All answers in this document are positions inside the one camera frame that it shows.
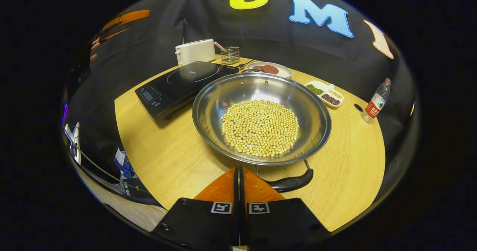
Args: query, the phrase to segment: toaster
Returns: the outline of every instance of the toaster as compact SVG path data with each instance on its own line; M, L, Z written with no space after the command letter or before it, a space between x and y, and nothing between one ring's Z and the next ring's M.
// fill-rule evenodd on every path
M196 61L213 61L215 60L214 40L204 39L176 46L175 54L179 66Z

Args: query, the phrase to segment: red bottle label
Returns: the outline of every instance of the red bottle label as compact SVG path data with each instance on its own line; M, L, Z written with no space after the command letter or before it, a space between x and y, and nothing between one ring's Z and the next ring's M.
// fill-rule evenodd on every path
M375 94L365 110L368 115L374 119L376 118L376 115L381 111L383 106L385 106L385 102Z

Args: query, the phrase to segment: metal wire basket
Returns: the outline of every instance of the metal wire basket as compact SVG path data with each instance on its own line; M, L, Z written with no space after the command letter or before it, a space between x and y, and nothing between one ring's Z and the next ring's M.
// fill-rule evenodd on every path
M231 65L237 63L240 60L240 48L239 47L226 47L226 51L221 50L222 64Z

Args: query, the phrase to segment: white plate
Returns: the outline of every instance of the white plate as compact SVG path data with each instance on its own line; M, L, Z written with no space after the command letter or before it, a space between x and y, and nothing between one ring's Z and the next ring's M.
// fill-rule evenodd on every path
M343 103L344 101L344 95L342 95L339 91L336 91L334 89L334 85L333 84L330 84L329 86L324 84L323 82L321 81L310 81L306 84L304 84L304 86L308 85L308 84L312 84L313 86L315 86L315 88L319 88L321 90L323 90L323 93L318 95L318 97L320 97L320 99L323 101L323 103L325 103L326 105L328 105L329 107L339 107L341 106L341 104ZM339 98L337 96L335 96L334 94L330 93L329 90L333 90L334 92L336 92L337 94L341 95L342 98ZM329 96L335 98L336 100L339 100L339 104L337 106L333 105L332 103L329 103L327 100L324 100L322 98L323 95L325 94L328 94Z
M274 63L268 63L268 62L255 62L247 65L247 69L253 69L254 66L264 66L264 65L270 65L274 66L278 69L277 76L282 76L284 78L289 78L290 76L293 75L293 72L286 66L282 66L279 64L274 64Z

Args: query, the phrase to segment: wooden table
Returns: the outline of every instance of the wooden table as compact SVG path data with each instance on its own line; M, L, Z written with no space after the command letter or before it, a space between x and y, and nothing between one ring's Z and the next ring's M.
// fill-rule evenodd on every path
M251 59L241 58L245 63ZM217 55L215 63L220 63ZM210 147L192 122L191 106L182 110L165 127L159 127L143 107L134 90L114 101L121 141L131 165L145 187L166 209L180 197L194 198L209 183L232 167L253 165L228 158ZM301 84L319 80L293 70L291 79ZM315 176L311 183L285 198L301 198L324 227L333 231L362 213L373 202L383 180L385 147L377 120L367 124L354 103L365 108L366 101L335 87L344 95L337 108L328 108L332 131L325 146L308 159ZM300 176L305 163L287 166L259 166L260 176L272 181Z

